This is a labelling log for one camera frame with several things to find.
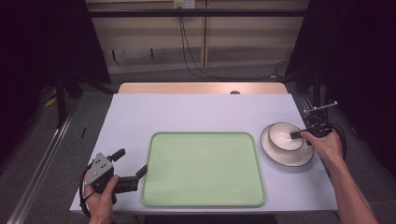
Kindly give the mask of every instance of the gray floor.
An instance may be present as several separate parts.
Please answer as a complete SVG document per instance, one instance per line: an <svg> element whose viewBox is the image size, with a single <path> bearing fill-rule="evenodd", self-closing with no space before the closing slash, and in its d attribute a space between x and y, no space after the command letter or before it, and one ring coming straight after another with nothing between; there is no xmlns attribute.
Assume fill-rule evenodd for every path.
<svg viewBox="0 0 396 224"><path fill-rule="evenodd" d="M255 78L271 74L273 66L214 67L206 68L205 71L219 77ZM212 77L192 76L186 69L118 74L112 75L111 79L113 85L109 87L112 89L117 89L123 82L133 81L218 81ZM258 81L274 80L270 78ZM89 86L83 85L82 88L84 95L80 100L67 99L68 107L74 103L78 104L77 111L44 176L24 223L88 223L88 219L83 215L71 213L68 209L78 188L79 175L90 159L112 96ZM294 84L287 84L287 88L296 97L296 104L299 104L299 95L295 94ZM45 99L48 99L48 95L43 95L42 100ZM346 132L348 142L346 163L362 194L373 207L381 223L394 223L396 220L394 178L374 158L364 139L352 133L350 123L338 107L329 110L329 117L330 121L341 125ZM33 122L23 134L22 140L3 167L3 173L0 175L0 223L7 223L24 193L56 131L56 124L56 105L50 107L41 105L35 113ZM116 215L115 219L119 223L135 223L133 215ZM338 223L335 213L331 212L276 214L276 220L280 224Z"/></svg>

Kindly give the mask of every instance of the wire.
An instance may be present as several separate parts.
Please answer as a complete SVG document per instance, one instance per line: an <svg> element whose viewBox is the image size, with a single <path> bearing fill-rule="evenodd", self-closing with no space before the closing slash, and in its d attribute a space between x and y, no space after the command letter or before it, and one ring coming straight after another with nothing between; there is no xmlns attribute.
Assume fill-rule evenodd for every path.
<svg viewBox="0 0 396 224"><path fill-rule="evenodd" d="M283 62L279 62L276 63L274 66L274 72L271 75L267 75L264 77L215 77L215 76L211 76L209 74L207 74L206 72L204 72L195 62L194 57L192 55L191 52L191 48L190 48L190 44L189 44L189 40L187 38L186 35L186 29L184 27L184 21L182 17L179 17L179 23L180 23L180 32L181 32L181 40L182 40L182 44L183 44L183 58L184 58L184 63L186 64L187 69L190 71L190 73L192 73L194 76L196 77L202 77L198 74L195 74L191 71L191 69L189 68L189 66L187 65L187 60L186 60L186 54L185 54L185 44L184 44L184 39L186 39L186 44L187 44L187 49L189 50L190 56L192 58L192 61L195 65L195 67L203 74L205 75L205 77L213 77L215 79L221 80L221 81L229 81L230 80L262 80L271 76L280 76L280 74L278 73L279 70L283 67L283 65L285 63L288 63L289 61L283 61Z"/></svg>

